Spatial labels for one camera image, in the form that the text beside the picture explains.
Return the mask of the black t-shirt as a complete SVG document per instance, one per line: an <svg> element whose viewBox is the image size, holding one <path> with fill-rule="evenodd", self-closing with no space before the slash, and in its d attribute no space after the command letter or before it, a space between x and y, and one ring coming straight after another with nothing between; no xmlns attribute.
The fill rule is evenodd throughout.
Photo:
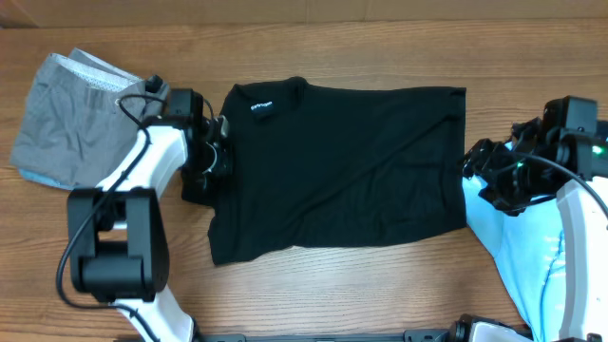
<svg viewBox="0 0 608 342"><path fill-rule="evenodd" d="M216 265L299 247L411 243L466 224L466 90L352 90L301 77L235 85L229 175L184 177L213 208Z"/></svg>

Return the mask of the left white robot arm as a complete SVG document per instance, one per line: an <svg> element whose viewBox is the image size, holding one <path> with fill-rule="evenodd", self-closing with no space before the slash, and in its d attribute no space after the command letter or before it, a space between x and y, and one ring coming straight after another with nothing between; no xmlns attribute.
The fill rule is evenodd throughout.
<svg viewBox="0 0 608 342"><path fill-rule="evenodd" d="M156 117L140 126L119 166L67 200L69 242L56 274L70 270L75 290L116 310L143 341L200 341L196 320L168 286L169 250L160 199L177 171L203 191L229 172L230 125L223 116Z"/></svg>

